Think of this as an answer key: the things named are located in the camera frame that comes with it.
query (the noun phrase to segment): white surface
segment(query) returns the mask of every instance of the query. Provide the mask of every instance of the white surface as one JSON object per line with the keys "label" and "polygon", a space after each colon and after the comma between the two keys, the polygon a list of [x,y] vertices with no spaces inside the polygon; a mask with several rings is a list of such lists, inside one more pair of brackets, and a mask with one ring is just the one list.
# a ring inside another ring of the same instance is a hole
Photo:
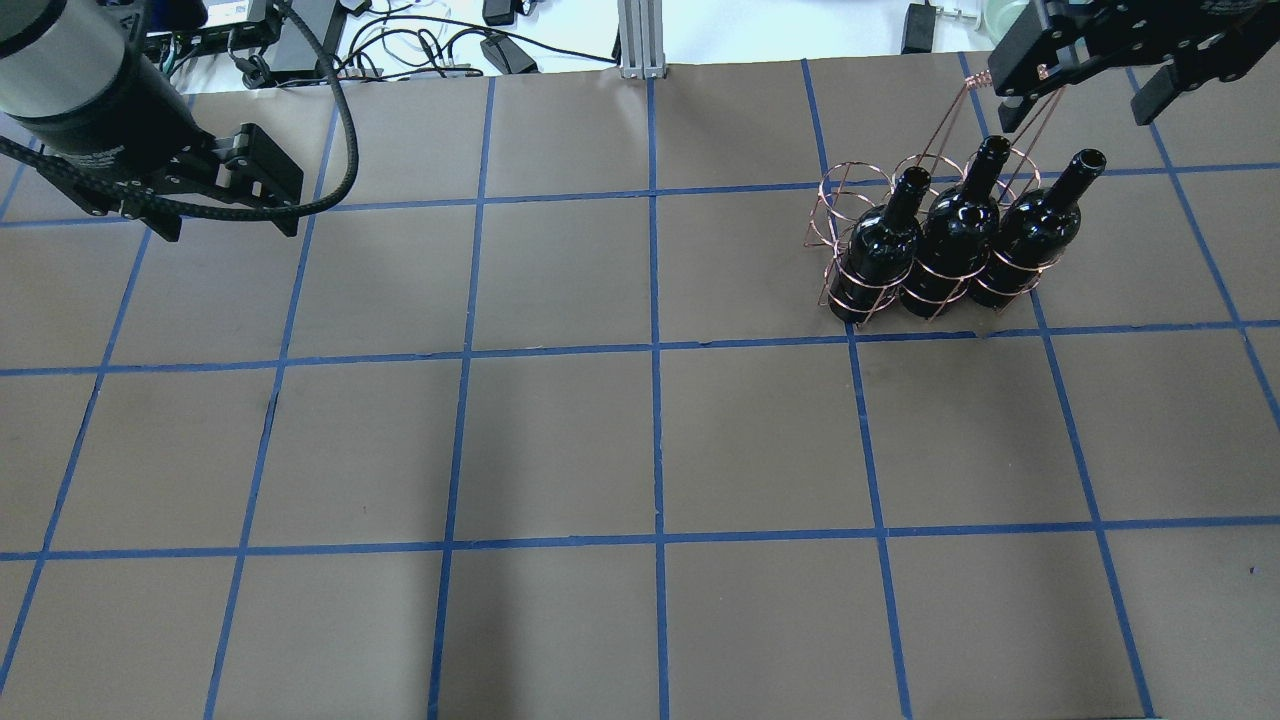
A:
{"label": "white surface", "polygon": [[[483,0],[374,0],[378,9],[399,8],[412,1],[415,14],[444,15],[484,24]],[[901,49],[902,22],[909,0],[666,0],[663,33],[668,63],[753,63],[796,60],[800,58],[845,58],[896,55]],[[980,0],[938,0],[942,8],[961,8],[977,13]],[[340,53],[356,28],[374,19],[366,13],[347,20]],[[416,29],[426,27],[445,41],[461,27],[422,20],[393,20],[388,27]],[[548,45],[608,56],[618,28],[616,0],[540,0],[530,17],[517,17],[516,24],[499,28],[532,37]],[[374,37],[370,31],[365,37]],[[517,41],[538,61],[544,73],[598,69],[600,63],[558,55]],[[421,60],[404,38],[388,40],[392,50],[404,59]],[[480,37],[457,42],[458,63],[470,63],[497,74],[480,53]],[[938,18],[934,51],[989,50],[991,40],[970,23]],[[370,55],[388,72],[408,69],[392,60],[380,47]],[[419,77],[433,77],[424,73]],[[200,58],[174,78],[183,92],[242,90],[239,73],[225,55]]]}

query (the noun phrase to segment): metal frame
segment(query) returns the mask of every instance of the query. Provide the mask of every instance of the metal frame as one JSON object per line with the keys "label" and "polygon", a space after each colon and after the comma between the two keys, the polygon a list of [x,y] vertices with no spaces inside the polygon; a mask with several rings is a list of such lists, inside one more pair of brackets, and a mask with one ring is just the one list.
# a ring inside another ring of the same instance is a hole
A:
{"label": "metal frame", "polygon": [[662,0],[618,0],[620,70],[625,79],[667,77]]}

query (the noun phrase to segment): bottle body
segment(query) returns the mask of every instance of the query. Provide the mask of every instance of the bottle body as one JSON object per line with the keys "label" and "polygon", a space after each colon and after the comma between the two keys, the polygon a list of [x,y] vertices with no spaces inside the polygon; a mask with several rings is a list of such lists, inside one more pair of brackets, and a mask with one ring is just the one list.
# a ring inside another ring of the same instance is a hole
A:
{"label": "bottle body", "polygon": [[915,213],[929,179],[924,168],[908,168],[888,202],[863,213],[854,225],[849,249],[836,259],[828,279],[831,311],[845,323],[864,323],[892,302],[920,242]]}
{"label": "bottle body", "polygon": [[1106,169],[1106,156],[1082,150],[1052,187],[1024,193],[1006,213],[991,242],[986,268],[969,296],[979,305],[1004,310],[1030,290],[1056,263],[1080,229],[1080,195]]}
{"label": "bottle body", "polygon": [[982,266],[987,245],[1000,228],[1000,206],[991,192],[1009,151],[1007,140],[988,137],[964,182],[933,201],[915,265],[902,283],[902,306],[909,311],[932,319],[964,297],[966,278]]}

